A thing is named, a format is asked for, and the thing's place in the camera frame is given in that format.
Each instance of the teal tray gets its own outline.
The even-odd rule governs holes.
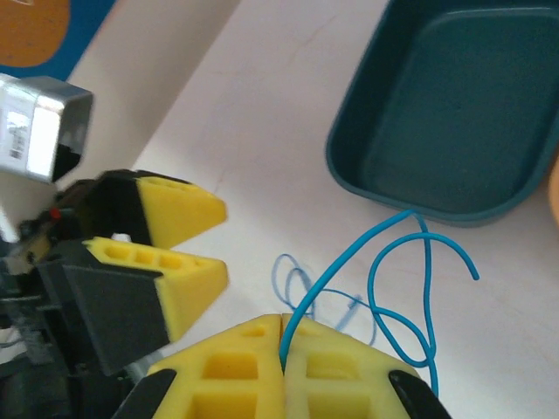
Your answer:
[[[559,140],[559,0],[392,0],[326,146],[343,188],[447,223],[530,195]]]

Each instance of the black plastic part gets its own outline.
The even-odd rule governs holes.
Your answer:
[[[410,419],[452,419],[425,381],[400,370],[389,379]]]
[[[38,270],[49,296],[38,310],[74,374],[93,355],[114,374],[169,344],[155,288],[160,272],[102,264],[81,241],[55,246]]]
[[[486,223],[537,187],[559,141],[559,0],[391,0],[332,127],[345,189]]]
[[[59,196],[62,219],[54,232],[58,240],[81,237],[130,236],[134,243],[151,245],[136,179],[130,170],[105,172],[95,181],[78,181]]]
[[[152,419],[175,376],[175,370],[162,369],[142,378],[113,419]]]
[[[133,384],[125,374],[67,377],[54,364],[26,364],[0,381],[3,419],[111,417]]]

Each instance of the yellow foam pad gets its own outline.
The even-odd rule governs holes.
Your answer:
[[[285,376],[279,343],[291,315],[235,326],[150,370],[177,372],[155,419],[409,419],[389,381],[405,363],[303,319]]]
[[[283,315],[283,327],[291,314]],[[293,337],[285,372],[286,419],[409,419],[389,372],[415,370],[310,319]]]
[[[281,317],[266,315],[157,362],[177,374],[155,419],[284,419]]]
[[[171,342],[183,337],[228,284],[227,267],[221,260],[104,237],[84,244],[102,264],[162,274],[155,279],[155,288]]]
[[[170,249],[227,218],[225,203],[196,185],[155,176],[136,184],[155,247]]]

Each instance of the white tabletop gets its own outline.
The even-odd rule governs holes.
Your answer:
[[[260,314],[286,311],[270,285],[280,253],[292,253],[316,278],[364,231],[396,213],[342,189],[324,159],[328,130],[384,5],[243,0],[144,150],[137,168],[197,183],[230,211],[227,223],[178,247],[222,258],[231,286],[166,353]],[[556,417],[559,232],[545,188],[486,227],[429,225],[462,244],[481,274],[473,282],[454,253],[434,245],[441,401],[455,419]],[[409,221],[383,233],[333,286],[366,295],[374,256],[417,229]],[[419,325],[422,261],[420,243],[404,246],[387,258],[376,288],[380,305]],[[346,304],[321,297],[319,316],[331,323]],[[361,340],[370,330],[364,309],[347,329]],[[394,330],[419,357],[411,334]],[[393,354],[384,339],[376,347]]]

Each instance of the gripper jaw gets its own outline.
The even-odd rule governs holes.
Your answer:
[[[3,305],[31,363],[111,375],[180,339],[228,276],[222,261],[169,248],[226,217],[212,194],[150,172],[74,183],[0,263]]]

